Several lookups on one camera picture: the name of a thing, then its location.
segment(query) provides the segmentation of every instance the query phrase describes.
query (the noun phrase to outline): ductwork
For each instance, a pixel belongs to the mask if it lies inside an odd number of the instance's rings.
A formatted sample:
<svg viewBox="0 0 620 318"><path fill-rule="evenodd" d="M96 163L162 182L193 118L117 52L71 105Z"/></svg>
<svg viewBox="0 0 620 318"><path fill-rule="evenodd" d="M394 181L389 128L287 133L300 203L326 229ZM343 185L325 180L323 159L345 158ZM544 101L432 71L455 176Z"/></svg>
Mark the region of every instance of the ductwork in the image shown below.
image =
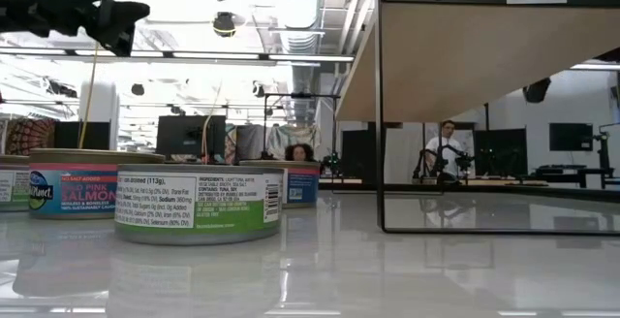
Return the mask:
<svg viewBox="0 0 620 318"><path fill-rule="evenodd" d="M311 29L319 18L319 0L278 0L278 25L281 28ZM313 54L317 52L319 36L300 31L280 35L282 48L286 53ZM291 67L293 92L316 92L316 74L314 68L306 66ZM307 107L294 104L295 121L306 122L313 118L307 113Z"/></svg>

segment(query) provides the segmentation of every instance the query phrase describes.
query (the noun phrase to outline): black metal frame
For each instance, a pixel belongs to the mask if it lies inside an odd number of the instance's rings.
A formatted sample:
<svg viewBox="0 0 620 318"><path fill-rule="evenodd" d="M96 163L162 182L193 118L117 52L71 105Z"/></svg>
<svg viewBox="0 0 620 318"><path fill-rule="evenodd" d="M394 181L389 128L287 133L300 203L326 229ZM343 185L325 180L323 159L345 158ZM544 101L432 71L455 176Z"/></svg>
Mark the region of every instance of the black metal frame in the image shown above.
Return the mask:
<svg viewBox="0 0 620 318"><path fill-rule="evenodd" d="M589 191L589 190L569 190L555 188L537 188L524 186L395 186L386 185L384 176L384 138L382 133L386 128L384 123L384 84L383 84L383 17L382 3L418 3L418 4L475 4L475 5L508 5L507 0L375 0L375 122L377 135L376 140L376 159L377 159L377 184L373 186L350 186L352 190L365 188L376 189L377 193L377 216L379 227L386 233L405 233L405 234L527 234L527 235L596 235L596 236L620 236L616 232L575 232L575 231L544 231L544 230L464 230L464 229L408 229L395 230L386 227L385 219L385 196L387 191L402 192L488 192L488 193L514 193L514 194L534 194L547 197L559 198L581 198L603 202L620 201L620 192L612 191ZM537 4L528 5L530 7L544 8L620 8L620 0L567 0L565 4ZM486 129L488 130L488 118L486 119ZM344 189L345 186L322 186L322 188Z"/></svg>
<svg viewBox="0 0 620 318"><path fill-rule="evenodd" d="M331 114L331 152L336 151L336 107L338 106L338 99L340 99L339 95L328 95L328 94L299 94L299 93L265 93L264 94L264 108L263 108L263 153L267 152L267 100L271 96L280 96L280 97L290 97L290 98L298 98L298 99L321 99L327 98L331 99L333 105L333 111Z"/></svg>

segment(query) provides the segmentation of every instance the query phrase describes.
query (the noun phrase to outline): speaker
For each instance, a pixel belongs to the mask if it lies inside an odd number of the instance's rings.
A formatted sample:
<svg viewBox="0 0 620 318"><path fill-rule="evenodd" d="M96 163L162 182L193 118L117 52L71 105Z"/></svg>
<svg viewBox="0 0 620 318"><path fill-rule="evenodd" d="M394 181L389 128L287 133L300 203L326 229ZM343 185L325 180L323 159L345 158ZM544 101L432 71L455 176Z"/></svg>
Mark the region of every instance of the speaker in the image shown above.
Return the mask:
<svg viewBox="0 0 620 318"><path fill-rule="evenodd" d="M551 79L545 78L535 82L530 86L523 87L523 97L531 104L539 104L544 100L546 90L551 85Z"/></svg>

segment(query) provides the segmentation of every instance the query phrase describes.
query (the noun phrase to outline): canned food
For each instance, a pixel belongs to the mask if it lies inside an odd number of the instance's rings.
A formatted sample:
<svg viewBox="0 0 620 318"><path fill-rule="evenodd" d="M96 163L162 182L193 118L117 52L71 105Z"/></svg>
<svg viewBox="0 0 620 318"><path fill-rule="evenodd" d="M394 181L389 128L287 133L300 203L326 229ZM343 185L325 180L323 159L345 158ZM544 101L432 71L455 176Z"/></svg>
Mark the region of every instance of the canned food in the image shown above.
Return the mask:
<svg viewBox="0 0 620 318"><path fill-rule="evenodd" d="M149 244L215 244L279 231L280 169L121 165L116 234Z"/></svg>
<svg viewBox="0 0 620 318"><path fill-rule="evenodd" d="M255 160L243 161L240 165L284 169L283 208L314 207L317 204L321 163Z"/></svg>
<svg viewBox="0 0 620 318"><path fill-rule="evenodd" d="M117 167L161 163L164 156L90 149L33 149L30 214L38 218L112 218Z"/></svg>
<svg viewBox="0 0 620 318"><path fill-rule="evenodd" d="M27 211L28 157L0 155L0 211Z"/></svg>

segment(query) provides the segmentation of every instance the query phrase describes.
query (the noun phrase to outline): wall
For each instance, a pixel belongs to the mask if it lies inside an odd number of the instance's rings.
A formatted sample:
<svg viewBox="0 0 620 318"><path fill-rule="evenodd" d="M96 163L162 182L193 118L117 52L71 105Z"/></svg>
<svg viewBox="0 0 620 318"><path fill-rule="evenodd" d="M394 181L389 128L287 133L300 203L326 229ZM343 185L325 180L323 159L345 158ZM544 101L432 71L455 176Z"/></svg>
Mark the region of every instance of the wall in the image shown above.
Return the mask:
<svg viewBox="0 0 620 318"><path fill-rule="evenodd" d="M321 101L317 107L316 123L321 130L321 144L315 149L315 159L322 160L331 152L332 147L332 128L333 114L331 101ZM358 121L339 121L336 122L336 151L342 152L342 132L347 130L366 130L366 123Z"/></svg>
<svg viewBox="0 0 620 318"><path fill-rule="evenodd" d="M520 90L490 103L490 128L526 128L530 170L544 164L598 167L596 143L592 152L550 151L549 123L593 123L597 131L599 125L613 122L609 88L616 82L615 73L566 71L551 81L540 104L526 103Z"/></svg>
<svg viewBox="0 0 620 318"><path fill-rule="evenodd" d="M616 82L612 72L567 71L551 78L545 100L528 104L521 90L489 103L490 129L527 129L528 169L545 164L582 164L598 167L599 157L595 143L592 152L552 152L549 150L548 124L552 122L593 123L599 125L618 122L620 113L614 113L609 88ZM331 148L331 111L320 105L318 123L322 131L322 144L317 157L328 154ZM478 130L485 128L483 107L472 109L454 118L454 121L474 122ZM362 130L361 122L338 122L339 132ZM610 163L620 173L620 127L609 128ZM340 141L336 145L341 151ZM409 183L423 147L421 124L405 123L403 129L389 129L386 143L386 182ZM590 176L589 186L598 186L596 177Z"/></svg>

